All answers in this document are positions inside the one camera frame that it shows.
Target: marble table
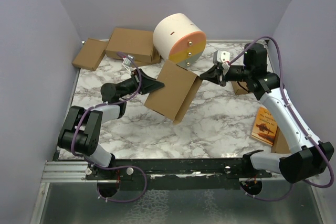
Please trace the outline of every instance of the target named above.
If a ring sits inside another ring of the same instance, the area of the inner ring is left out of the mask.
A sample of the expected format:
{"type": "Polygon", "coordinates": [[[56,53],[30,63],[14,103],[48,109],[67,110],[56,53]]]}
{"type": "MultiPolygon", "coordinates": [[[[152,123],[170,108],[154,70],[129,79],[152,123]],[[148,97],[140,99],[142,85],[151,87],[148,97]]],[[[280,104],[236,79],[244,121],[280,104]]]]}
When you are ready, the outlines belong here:
{"type": "MultiPolygon", "coordinates": [[[[231,58],[245,43],[207,43],[203,55],[190,67],[201,74],[212,65],[212,54],[226,50],[231,58]]],[[[241,57],[235,64],[242,64],[241,57]]],[[[164,62],[142,67],[157,77],[164,62]]],[[[118,83],[130,75],[121,62],[105,57],[94,72],[80,70],[72,105],[88,108],[101,103],[100,87],[106,82],[118,83]]],[[[220,87],[203,81],[183,121],[172,121],[147,109],[147,95],[137,95],[127,104],[123,118],[102,124],[99,142],[117,158],[217,158],[242,157],[253,150],[270,152],[270,147],[249,138],[256,113],[261,106],[253,94],[235,95],[232,85],[220,87]]],[[[59,159],[74,159],[70,152],[60,151],[59,159]]]]}

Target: orange book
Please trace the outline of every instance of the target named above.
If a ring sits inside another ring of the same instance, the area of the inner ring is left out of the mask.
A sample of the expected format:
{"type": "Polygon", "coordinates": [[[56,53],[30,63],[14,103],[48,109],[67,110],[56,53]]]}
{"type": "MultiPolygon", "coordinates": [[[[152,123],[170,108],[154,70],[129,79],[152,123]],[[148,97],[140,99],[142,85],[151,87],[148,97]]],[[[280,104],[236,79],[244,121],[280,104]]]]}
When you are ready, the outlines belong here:
{"type": "Polygon", "coordinates": [[[253,125],[251,138],[273,146],[278,124],[271,113],[260,107],[253,125]]]}

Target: floor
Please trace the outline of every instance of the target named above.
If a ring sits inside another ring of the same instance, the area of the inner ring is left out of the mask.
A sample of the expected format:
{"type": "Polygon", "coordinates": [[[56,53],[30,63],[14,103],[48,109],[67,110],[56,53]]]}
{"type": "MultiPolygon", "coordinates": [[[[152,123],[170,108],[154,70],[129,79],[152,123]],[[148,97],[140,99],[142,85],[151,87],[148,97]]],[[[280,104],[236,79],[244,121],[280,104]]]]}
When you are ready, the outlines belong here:
{"type": "MultiPolygon", "coordinates": [[[[207,43],[203,55],[190,67],[201,74],[212,65],[212,54],[226,50],[237,56],[245,43],[207,43]]],[[[241,65],[240,58],[235,64],[241,65]]],[[[142,67],[157,77],[164,62],[142,67]]],[[[106,82],[129,78],[121,62],[105,57],[94,72],[81,69],[72,105],[101,103],[100,87],[106,82]]],[[[216,158],[241,157],[254,150],[270,152],[270,147],[249,138],[261,104],[253,94],[235,95],[230,83],[226,87],[204,81],[183,121],[172,121],[143,106],[147,95],[128,102],[123,118],[102,125],[101,145],[117,158],[216,158]]],[[[74,159],[70,152],[60,151],[59,159],[74,159]]]]}

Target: black cable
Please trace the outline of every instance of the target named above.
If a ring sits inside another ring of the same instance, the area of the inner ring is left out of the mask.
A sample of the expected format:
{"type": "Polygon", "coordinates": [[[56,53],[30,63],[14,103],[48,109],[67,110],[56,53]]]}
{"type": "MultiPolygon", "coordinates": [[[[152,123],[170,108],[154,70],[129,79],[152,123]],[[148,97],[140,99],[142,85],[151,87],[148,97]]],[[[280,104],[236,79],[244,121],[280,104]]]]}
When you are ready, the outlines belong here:
{"type": "Polygon", "coordinates": [[[238,83],[238,85],[239,85],[242,89],[244,89],[247,93],[251,93],[251,91],[249,91],[248,89],[245,89],[245,88],[240,84],[239,81],[237,81],[237,83],[238,83]]]}

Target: marble surface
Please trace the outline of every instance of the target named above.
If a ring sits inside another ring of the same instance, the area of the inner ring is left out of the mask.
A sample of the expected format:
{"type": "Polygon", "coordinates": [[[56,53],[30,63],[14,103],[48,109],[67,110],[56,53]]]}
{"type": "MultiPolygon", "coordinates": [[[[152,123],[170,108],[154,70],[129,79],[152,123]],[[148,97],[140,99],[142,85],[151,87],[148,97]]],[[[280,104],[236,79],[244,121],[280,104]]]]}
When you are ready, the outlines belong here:
{"type": "MultiPolygon", "coordinates": [[[[207,43],[203,55],[190,67],[201,74],[212,65],[216,50],[231,53],[231,59],[245,43],[207,43]]],[[[241,57],[235,64],[242,64],[241,57]]],[[[142,67],[157,77],[164,62],[142,67]]],[[[72,105],[85,108],[101,103],[100,87],[106,82],[118,83],[130,75],[121,62],[105,57],[95,72],[80,70],[72,105]]],[[[232,85],[220,87],[203,81],[183,121],[173,125],[164,116],[147,109],[147,95],[137,95],[127,104],[123,118],[102,124],[99,142],[117,158],[210,158],[242,157],[253,150],[270,152],[270,147],[249,138],[261,104],[253,94],[236,96],[232,85]]],[[[65,150],[59,159],[73,159],[65,150]]]]}

